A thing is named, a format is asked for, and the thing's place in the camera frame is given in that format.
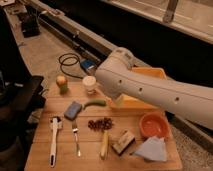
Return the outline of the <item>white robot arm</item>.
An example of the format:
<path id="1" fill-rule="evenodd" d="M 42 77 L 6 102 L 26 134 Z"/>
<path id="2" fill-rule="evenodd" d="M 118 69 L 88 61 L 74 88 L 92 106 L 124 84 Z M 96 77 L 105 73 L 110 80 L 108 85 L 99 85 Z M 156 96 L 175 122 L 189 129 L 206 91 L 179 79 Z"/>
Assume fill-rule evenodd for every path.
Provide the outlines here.
<path id="1" fill-rule="evenodd" d="M 98 67 L 95 77 L 109 98 L 126 94 L 213 130 L 213 88 L 138 74 L 134 63 L 134 55 L 118 47 Z"/>

